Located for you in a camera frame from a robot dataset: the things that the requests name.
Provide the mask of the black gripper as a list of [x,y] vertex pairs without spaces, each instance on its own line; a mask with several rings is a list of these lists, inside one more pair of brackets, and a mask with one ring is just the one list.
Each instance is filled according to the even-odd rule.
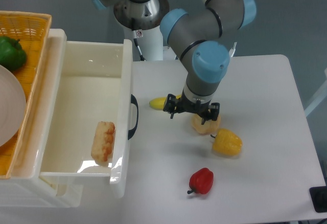
[[201,103],[200,100],[194,103],[185,96],[168,94],[163,105],[163,111],[170,114],[170,119],[173,119],[175,114],[183,112],[200,114],[201,125],[204,125],[206,121],[217,121],[220,114],[220,103]]

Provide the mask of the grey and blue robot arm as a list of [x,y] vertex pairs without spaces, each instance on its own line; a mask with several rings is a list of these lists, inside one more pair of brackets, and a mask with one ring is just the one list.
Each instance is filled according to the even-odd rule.
[[183,9],[170,9],[167,0],[92,0],[99,9],[113,7],[116,20],[131,32],[139,57],[146,60],[148,44],[138,32],[159,29],[188,75],[180,98],[169,94],[163,110],[170,115],[197,114],[202,123],[215,121],[219,103],[212,98],[227,72],[232,53],[218,39],[241,29],[256,17],[254,0],[202,0],[205,9],[190,16]]

